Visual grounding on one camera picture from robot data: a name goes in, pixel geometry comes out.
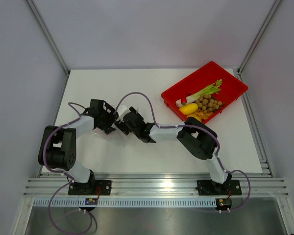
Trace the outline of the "yellow fake mango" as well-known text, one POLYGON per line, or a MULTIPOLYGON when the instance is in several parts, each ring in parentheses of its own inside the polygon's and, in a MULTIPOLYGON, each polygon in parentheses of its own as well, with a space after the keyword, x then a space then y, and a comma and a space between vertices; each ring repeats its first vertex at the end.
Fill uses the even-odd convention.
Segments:
POLYGON ((179 111, 185 116, 193 114, 197 110, 198 105, 196 103, 189 103, 179 108, 179 111))

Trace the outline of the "red fake chili pepper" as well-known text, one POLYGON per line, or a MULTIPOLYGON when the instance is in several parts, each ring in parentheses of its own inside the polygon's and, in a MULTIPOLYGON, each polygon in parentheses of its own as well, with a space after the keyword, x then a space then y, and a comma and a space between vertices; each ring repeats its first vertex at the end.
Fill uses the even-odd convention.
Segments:
POLYGON ((185 105, 186 103, 187 103, 187 97, 184 96, 184 97, 181 98, 181 104, 185 105))

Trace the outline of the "orange fake tangerine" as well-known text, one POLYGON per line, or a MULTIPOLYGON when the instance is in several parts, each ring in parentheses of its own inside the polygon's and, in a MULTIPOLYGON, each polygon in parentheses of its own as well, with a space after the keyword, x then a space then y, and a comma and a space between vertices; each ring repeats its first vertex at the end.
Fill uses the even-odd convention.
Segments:
POLYGON ((195 118, 198 121, 202 122, 202 119, 198 115, 196 115, 196 114, 189 114, 189 115, 187 115, 187 117, 188 118, 195 118))

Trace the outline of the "fake brown grape bunch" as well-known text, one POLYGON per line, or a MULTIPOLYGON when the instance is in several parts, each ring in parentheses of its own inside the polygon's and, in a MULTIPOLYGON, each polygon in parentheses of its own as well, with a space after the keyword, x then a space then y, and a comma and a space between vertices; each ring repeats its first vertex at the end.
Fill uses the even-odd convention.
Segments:
POLYGON ((214 99, 211 95, 203 94, 195 101, 195 104, 198 105, 197 112, 215 113, 220 110, 225 103, 214 99))

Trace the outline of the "fake green onion stalk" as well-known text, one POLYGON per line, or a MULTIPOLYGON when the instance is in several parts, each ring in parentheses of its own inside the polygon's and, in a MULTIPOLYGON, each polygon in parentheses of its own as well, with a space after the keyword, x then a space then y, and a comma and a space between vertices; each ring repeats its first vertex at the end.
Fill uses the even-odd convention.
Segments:
MULTIPOLYGON (((222 79, 219 79, 219 80, 216 80, 214 83, 208 85, 207 87, 203 88, 202 90, 187 96, 187 103, 185 105, 195 102, 203 94, 208 94, 208 95, 218 94, 218 92, 221 90, 221 85, 222 85, 222 79)), ((175 104, 178 108, 183 106, 181 104, 181 99, 177 100, 175 104)))

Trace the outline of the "clear zip top bag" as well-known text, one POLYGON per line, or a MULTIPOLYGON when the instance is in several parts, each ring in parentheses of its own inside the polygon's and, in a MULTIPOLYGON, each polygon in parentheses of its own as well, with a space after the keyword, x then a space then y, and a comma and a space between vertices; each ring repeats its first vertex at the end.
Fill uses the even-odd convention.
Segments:
POLYGON ((100 137, 103 137, 104 135, 108 135, 108 134, 105 134, 103 131, 101 131, 100 129, 94 129, 93 130, 93 133, 94 133, 94 135, 97 135, 97 136, 100 136, 100 137))

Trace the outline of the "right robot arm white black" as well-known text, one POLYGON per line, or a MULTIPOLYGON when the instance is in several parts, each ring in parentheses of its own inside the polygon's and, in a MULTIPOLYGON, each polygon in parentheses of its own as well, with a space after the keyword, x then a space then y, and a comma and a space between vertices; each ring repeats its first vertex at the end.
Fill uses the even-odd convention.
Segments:
POLYGON ((194 157, 205 161, 213 192, 224 194, 230 191, 232 175, 218 157, 218 136, 196 118, 189 117, 176 125, 159 125, 144 122, 144 118, 133 107, 126 108, 123 105, 117 108, 116 116, 115 125, 124 134, 132 133, 144 143, 179 141, 194 157))

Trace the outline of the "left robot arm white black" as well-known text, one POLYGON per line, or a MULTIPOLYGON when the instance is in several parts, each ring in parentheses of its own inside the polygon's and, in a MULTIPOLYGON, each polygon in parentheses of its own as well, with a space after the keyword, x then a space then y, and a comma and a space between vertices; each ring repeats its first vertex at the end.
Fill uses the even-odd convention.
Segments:
POLYGON ((77 160, 76 141, 97 128, 112 133, 117 117, 115 109, 104 100, 91 99, 89 107, 77 112, 76 119, 44 129, 38 162, 51 173, 67 178, 69 195, 110 195, 112 182, 96 179, 94 172, 77 160))

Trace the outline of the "red plastic tray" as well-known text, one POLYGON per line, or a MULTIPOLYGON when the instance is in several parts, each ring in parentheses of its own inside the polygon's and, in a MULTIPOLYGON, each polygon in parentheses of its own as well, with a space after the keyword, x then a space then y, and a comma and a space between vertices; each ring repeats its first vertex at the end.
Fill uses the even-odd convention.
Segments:
POLYGON ((161 97, 164 104, 183 121, 187 119, 181 112, 183 105, 213 99, 218 105, 217 109, 208 106, 202 110, 204 105, 200 104, 195 111, 202 123, 206 124, 247 90, 246 84, 211 61, 162 92, 161 97))

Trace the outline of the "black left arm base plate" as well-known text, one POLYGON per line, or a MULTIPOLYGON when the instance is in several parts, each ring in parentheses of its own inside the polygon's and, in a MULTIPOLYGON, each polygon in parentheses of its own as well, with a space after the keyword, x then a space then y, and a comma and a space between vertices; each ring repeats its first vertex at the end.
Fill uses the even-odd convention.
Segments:
POLYGON ((92 183, 72 183, 68 189, 68 195, 87 196, 97 195, 108 196, 111 193, 111 180, 95 180, 92 183))

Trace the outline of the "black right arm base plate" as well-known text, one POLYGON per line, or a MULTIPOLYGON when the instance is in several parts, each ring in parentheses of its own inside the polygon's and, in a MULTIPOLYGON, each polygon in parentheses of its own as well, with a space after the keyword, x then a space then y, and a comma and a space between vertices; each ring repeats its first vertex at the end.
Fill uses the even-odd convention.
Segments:
POLYGON ((213 183, 212 180, 198 180, 196 190, 200 196, 239 196, 242 195, 240 182, 230 180, 229 183, 213 183))

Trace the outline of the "aluminium frame post left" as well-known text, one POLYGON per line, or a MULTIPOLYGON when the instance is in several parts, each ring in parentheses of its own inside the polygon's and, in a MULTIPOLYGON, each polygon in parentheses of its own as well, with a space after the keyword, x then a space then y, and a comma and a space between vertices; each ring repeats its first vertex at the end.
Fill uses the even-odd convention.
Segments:
POLYGON ((44 35, 44 37, 45 37, 50 49, 52 50, 57 62, 59 63, 60 67, 62 68, 62 71, 64 72, 66 77, 69 77, 71 70, 69 69, 68 65, 66 64, 60 50, 58 49, 58 46, 56 45, 37 5, 35 4, 35 2, 33 0, 25 0, 25 3, 29 7, 35 21, 37 22, 42 34, 44 35))

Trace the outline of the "aluminium frame post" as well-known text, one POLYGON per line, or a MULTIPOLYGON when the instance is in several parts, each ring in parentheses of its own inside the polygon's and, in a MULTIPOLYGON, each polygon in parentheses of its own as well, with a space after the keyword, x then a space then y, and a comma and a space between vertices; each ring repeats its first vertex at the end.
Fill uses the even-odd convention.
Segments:
POLYGON ((69 69, 68 65, 66 64, 60 50, 58 49, 58 46, 56 45, 37 5, 35 4, 35 2, 33 0, 25 0, 25 3, 29 7, 35 21, 37 22, 42 34, 44 35, 44 37, 45 37, 50 49, 52 50, 57 62, 59 63, 60 67, 62 68, 62 71, 64 72, 66 77, 69 77, 71 70, 69 69))
POLYGON ((252 41, 251 46, 249 47, 245 57, 243 58, 243 61, 240 63, 240 66, 237 69, 238 75, 242 75, 244 69, 247 67, 251 57, 253 56, 256 48, 258 47, 259 43, 261 42, 267 28, 269 27, 270 23, 272 22, 276 12, 280 8, 281 4, 283 3, 283 0, 274 0, 268 13, 266 14, 266 17, 264 18, 255 38, 252 41))

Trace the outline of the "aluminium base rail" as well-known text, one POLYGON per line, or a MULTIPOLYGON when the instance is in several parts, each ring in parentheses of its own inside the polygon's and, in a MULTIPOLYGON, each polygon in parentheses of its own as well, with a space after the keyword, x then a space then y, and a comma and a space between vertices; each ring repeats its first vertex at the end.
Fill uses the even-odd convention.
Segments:
MULTIPOLYGON (((196 197, 198 180, 207 180, 208 174, 96 174, 96 180, 112 182, 111 197, 196 197)), ((242 196, 288 197, 286 183, 282 178, 269 174, 234 174, 239 180, 242 196)), ((42 174, 30 178, 24 190, 25 197, 49 197, 67 183, 59 174, 42 174)))

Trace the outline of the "aluminium frame post right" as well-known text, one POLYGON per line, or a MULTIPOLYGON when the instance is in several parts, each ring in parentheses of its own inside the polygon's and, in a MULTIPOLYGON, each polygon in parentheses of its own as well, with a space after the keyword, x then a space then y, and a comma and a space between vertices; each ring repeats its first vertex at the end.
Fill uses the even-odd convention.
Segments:
POLYGON ((283 0, 274 0, 268 13, 266 14, 266 17, 264 18, 255 38, 252 41, 251 46, 249 47, 245 57, 243 58, 243 61, 240 63, 240 66, 237 69, 238 75, 242 75, 244 69, 247 67, 251 57, 253 56, 256 48, 258 47, 259 43, 261 42, 267 28, 269 27, 270 23, 272 22, 276 12, 280 8, 281 4, 283 3, 283 0))

